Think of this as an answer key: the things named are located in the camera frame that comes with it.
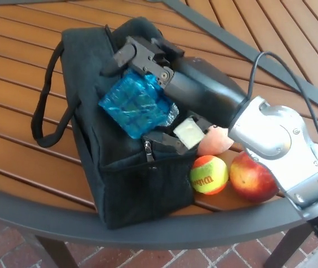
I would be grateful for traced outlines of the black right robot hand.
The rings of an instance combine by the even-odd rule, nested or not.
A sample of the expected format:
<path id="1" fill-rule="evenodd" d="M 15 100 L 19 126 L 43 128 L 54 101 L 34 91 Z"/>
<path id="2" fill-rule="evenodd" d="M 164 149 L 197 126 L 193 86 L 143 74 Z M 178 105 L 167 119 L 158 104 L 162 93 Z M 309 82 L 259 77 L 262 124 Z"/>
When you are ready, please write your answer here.
<path id="1" fill-rule="evenodd" d="M 99 105 L 131 138 L 179 154 L 202 140 L 207 123 L 228 128 L 247 101 L 231 78 L 165 39 L 129 36 L 102 70 L 116 74 Z"/>

